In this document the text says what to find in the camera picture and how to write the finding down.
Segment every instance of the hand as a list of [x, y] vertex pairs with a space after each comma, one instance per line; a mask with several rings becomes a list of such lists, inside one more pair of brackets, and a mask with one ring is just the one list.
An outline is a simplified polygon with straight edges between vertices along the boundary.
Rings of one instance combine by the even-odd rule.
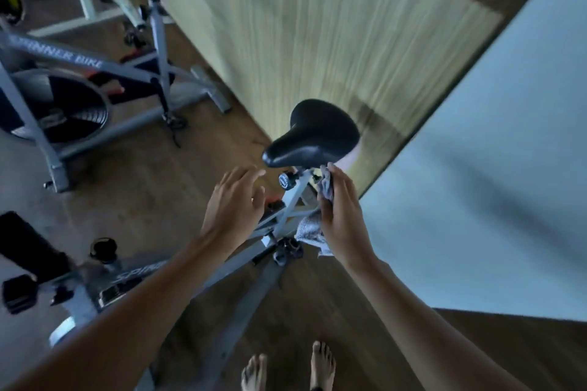
[[226, 172], [208, 202], [201, 235], [225, 239], [234, 250], [251, 235], [265, 209], [265, 187], [253, 192], [257, 178], [265, 174], [255, 166]]
[[334, 203], [318, 196], [322, 210], [322, 232], [328, 246], [345, 268], [371, 266], [378, 261], [353, 181], [341, 169], [329, 163], [328, 169], [334, 184]]

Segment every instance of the rag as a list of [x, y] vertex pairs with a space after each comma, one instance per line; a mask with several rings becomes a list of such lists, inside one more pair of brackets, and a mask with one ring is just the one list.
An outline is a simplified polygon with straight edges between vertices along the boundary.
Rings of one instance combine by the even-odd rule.
[[[324, 196], [328, 201], [332, 202], [334, 198], [332, 176], [326, 166], [320, 166], [320, 171], [322, 172], [322, 177], [317, 184], [318, 193]], [[310, 215], [304, 217], [299, 222], [295, 233], [295, 239], [318, 247], [320, 249], [318, 256], [332, 256], [327, 240], [322, 233], [321, 225], [322, 212], [320, 211], [320, 207], [317, 207]]]

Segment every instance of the wall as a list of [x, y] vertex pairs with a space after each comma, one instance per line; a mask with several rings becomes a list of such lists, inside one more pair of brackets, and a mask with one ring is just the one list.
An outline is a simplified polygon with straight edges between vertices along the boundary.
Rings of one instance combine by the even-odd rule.
[[271, 138], [306, 98], [359, 122], [364, 190], [501, 16], [473, 0], [163, 0]]
[[587, 320], [587, 0], [530, 0], [361, 200], [439, 308]]

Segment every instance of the person's left hand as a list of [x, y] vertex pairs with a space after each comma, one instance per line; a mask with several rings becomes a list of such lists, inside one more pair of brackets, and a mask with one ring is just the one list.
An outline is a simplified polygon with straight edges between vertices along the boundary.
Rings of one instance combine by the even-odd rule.
[[201, 235], [225, 239], [232, 249], [251, 235], [265, 209], [265, 188], [253, 192], [253, 184], [265, 171], [255, 166], [235, 167], [226, 172], [208, 202]]

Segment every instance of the forearm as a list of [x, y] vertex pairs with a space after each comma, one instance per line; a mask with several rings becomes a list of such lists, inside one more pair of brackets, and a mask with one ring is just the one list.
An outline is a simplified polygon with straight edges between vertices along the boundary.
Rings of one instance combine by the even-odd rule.
[[130, 391], [190, 299], [234, 245], [205, 236], [185, 247], [10, 391]]
[[377, 261], [348, 267], [427, 391], [527, 391]]

